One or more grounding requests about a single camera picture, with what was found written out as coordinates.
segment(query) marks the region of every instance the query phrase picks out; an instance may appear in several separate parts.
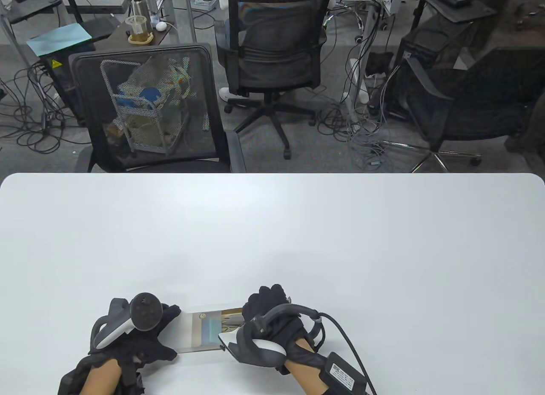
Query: chrome chair base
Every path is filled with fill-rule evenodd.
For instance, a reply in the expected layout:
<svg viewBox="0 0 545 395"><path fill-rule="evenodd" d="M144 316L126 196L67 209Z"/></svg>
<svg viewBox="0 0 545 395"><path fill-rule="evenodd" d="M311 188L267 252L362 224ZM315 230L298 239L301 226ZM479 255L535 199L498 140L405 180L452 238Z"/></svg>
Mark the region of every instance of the chrome chair base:
<svg viewBox="0 0 545 395"><path fill-rule="evenodd" d="M467 152L454 152L454 151L438 151L438 152L433 152L432 150L430 150L429 148L425 148L424 146L412 146L410 144L401 144L399 142L393 142L393 141L386 141L386 140L383 140L381 141L382 144L384 144L385 146L393 146L393 147L396 147L396 148L405 148L405 149L411 149L411 150L416 150L416 151L424 151L426 152L426 156L418 163L416 164L413 169L411 169L411 174L412 173L415 173L416 171L418 171L420 169L420 167L427 161L429 160L430 158L433 158L434 160L436 160L438 162L438 164L440 165L441 169L443 170L443 172L450 172L448 170L448 167L446 166L446 163L444 162L443 158L442 158L442 155L451 155L451 156L462 156L462 157L467 157L467 158L471 158L471 165L473 166L477 166L481 163L481 158L482 158L482 155L481 154L468 154Z"/></svg>

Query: chair backrest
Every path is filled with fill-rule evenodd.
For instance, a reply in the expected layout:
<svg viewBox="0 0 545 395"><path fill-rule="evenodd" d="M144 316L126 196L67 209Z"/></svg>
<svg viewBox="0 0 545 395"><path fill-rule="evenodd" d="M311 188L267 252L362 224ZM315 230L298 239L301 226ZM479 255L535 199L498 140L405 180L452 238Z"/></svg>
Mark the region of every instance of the chair backrest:
<svg viewBox="0 0 545 395"><path fill-rule="evenodd" d="M81 53L70 66L102 169L229 163L209 46Z"/></svg>
<svg viewBox="0 0 545 395"><path fill-rule="evenodd" d="M545 48L498 47L473 64L453 88L453 107L534 103L545 87Z"/></svg>
<svg viewBox="0 0 545 395"><path fill-rule="evenodd" d="M239 86L288 88L316 80L328 3L229 0L229 46L238 52Z"/></svg>

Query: forearm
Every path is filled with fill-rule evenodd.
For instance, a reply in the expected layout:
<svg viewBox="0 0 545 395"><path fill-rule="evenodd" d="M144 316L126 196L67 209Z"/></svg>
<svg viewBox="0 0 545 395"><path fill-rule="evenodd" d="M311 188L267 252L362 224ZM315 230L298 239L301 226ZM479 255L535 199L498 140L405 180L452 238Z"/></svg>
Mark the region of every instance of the forearm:
<svg viewBox="0 0 545 395"><path fill-rule="evenodd" d="M312 351L306 339L300 338L296 341L296 344L308 351ZM311 366L296 364L293 361L287 360L284 364L286 368L292 373L297 380L306 395L322 395L327 391L327 385L320 379L320 370L318 368L312 368Z"/></svg>
<svg viewBox="0 0 545 395"><path fill-rule="evenodd" d="M116 360L109 360L99 368L90 370L80 395L112 395L121 378L121 368Z"/></svg>

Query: wrist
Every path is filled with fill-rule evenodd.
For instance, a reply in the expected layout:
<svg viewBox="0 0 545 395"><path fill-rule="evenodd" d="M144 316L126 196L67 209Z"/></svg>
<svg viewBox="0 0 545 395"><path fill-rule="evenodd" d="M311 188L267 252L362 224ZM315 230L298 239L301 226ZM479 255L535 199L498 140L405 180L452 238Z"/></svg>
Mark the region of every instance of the wrist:
<svg viewBox="0 0 545 395"><path fill-rule="evenodd" d="M314 352L305 338L300 338L295 343L307 351ZM297 364L290 360L286 360L284 366L292 373L307 395L322 395L329 389L320 379L320 370L318 368Z"/></svg>

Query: chair wheel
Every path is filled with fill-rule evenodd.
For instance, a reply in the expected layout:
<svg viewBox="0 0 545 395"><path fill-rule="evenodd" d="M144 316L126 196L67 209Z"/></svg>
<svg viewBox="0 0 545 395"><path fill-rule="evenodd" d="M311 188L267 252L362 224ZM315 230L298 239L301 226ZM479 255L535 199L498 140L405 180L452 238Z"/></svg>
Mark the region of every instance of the chair wheel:
<svg viewBox="0 0 545 395"><path fill-rule="evenodd" d="M474 167L478 167L479 165L481 165L481 162L482 162L481 157L475 157L475 158L471 158L471 160L469 160L469 164L471 166L474 166Z"/></svg>

